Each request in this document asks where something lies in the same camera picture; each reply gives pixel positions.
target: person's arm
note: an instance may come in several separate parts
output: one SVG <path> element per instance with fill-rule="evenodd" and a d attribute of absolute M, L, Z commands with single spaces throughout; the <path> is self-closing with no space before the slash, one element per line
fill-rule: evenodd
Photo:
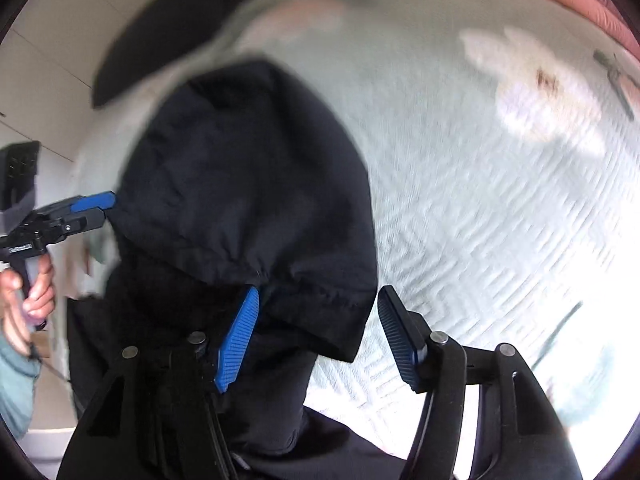
<path fill-rule="evenodd" d="M 4 305 L 0 332 L 0 416 L 14 438 L 24 436 L 33 414 L 33 387 L 40 362 L 31 357 L 31 333 L 20 312 L 23 308 L 44 320 L 54 309 L 55 289 L 50 257 L 40 259 L 40 273 L 29 297 L 21 305 L 16 290 L 22 280 L 12 270 L 0 274 L 0 299 Z"/>

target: wrist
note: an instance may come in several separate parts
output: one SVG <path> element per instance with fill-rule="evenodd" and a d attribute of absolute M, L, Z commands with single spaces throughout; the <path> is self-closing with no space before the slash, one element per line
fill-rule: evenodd
<path fill-rule="evenodd" d="M 15 324 L 11 322 L 9 316 L 12 312 L 5 312 L 2 318 L 2 332 L 9 345 L 14 348 L 18 354 L 28 357 L 31 354 L 31 334 L 28 330 L 20 330 L 19 323 L 22 320 L 15 320 Z"/>

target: teal sleeve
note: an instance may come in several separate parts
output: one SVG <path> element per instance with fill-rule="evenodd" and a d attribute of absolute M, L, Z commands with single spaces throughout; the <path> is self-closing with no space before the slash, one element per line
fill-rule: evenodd
<path fill-rule="evenodd" d="M 0 415 L 16 440 L 29 429 L 40 363 L 18 354 L 0 328 Z"/>

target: quilted bedspread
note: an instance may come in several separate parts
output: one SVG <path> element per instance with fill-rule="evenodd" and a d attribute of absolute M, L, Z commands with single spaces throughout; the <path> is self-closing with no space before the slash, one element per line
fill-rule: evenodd
<path fill-rule="evenodd" d="M 350 133 L 369 170 L 381 285 L 461 344 L 514 344 L 593 478 L 640 412 L 629 373 L 638 62 L 550 0 L 252 0 L 211 44 L 105 111 L 79 191 L 116 186 L 177 82 L 251 56 L 299 76 Z M 464 478 L 472 390 L 468 401 Z M 306 403 L 405 456 L 422 398 L 374 310 L 353 364 L 318 360 Z"/>

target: silver rivet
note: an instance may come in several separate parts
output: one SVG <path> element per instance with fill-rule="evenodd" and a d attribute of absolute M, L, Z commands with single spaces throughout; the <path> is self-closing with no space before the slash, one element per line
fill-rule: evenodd
<path fill-rule="evenodd" d="M 125 359 L 133 359 L 136 355 L 138 355 L 138 348 L 135 346 L 127 346 L 122 351 L 122 357 Z"/>
<path fill-rule="evenodd" d="M 444 345 L 449 340 L 449 336 L 440 330 L 434 330 L 429 336 L 434 343 Z"/>
<path fill-rule="evenodd" d="M 516 349 L 509 343 L 502 343 L 500 345 L 500 353 L 507 357 L 513 357 L 516 355 Z"/>
<path fill-rule="evenodd" d="M 200 343 L 204 343 L 207 339 L 204 332 L 191 332 L 187 341 L 192 345 L 199 345 Z"/>

